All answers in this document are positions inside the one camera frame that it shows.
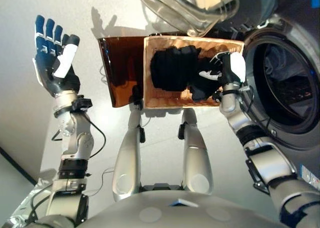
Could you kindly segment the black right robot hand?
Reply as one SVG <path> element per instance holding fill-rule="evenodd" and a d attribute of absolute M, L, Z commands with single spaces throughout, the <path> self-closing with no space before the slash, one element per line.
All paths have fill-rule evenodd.
<path fill-rule="evenodd" d="M 222 87 L 229 84 L 240 86 L 246 80 L 246 62 L 239 52 L 220 52 L 210 58 L 209 69 L 201 69 L 198 75 L 217 81 Z"/>

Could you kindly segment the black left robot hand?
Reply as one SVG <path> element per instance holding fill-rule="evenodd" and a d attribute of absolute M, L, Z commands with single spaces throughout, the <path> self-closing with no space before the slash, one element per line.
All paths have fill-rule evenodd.
<path fill-rule="evenodd" d="M 52 97 L 80 89 L 79 77 L 75 74 L 72 62 L 76 55 L 80 38 L 77 35 L 62 34 L 63 28 L 54 20 L 38 15 L 34 24 L 36 54 L 32 59 L 38 83 Z"/>

